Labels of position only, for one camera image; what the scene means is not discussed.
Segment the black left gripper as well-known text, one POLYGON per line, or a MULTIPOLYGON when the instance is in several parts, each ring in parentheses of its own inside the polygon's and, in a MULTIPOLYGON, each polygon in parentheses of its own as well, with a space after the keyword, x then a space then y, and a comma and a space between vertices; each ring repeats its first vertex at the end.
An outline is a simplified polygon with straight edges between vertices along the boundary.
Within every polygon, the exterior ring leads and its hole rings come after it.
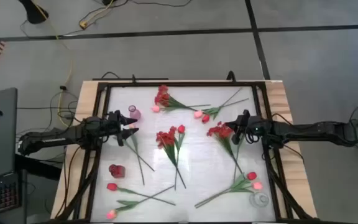
POLYGON ((109 138, 112 135, 116 136, 118 145, 123 146, 123 140, 126 140, 127 138, 131 137, 139 129, 131 128, 122 130, 121 125, 130 125, 136 122, 137 119, 121 116, 121 112, 119 110, 109 112, 108 118, 106 118, 102 125, 102 137, 109 138))

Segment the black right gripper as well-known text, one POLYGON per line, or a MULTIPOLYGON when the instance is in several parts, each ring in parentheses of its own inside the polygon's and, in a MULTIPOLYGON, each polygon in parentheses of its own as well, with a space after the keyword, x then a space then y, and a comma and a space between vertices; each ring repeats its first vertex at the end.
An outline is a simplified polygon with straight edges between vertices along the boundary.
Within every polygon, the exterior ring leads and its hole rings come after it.
POLYGON ((260 136, 257 134, 257 123, 254 116, 250 115, 248 110, 244 110, 235 121, 226 122, 225 125, 233 129, 233 143, 239 145, 241 137, 247 143, 253 144, 259 141, 260 136))

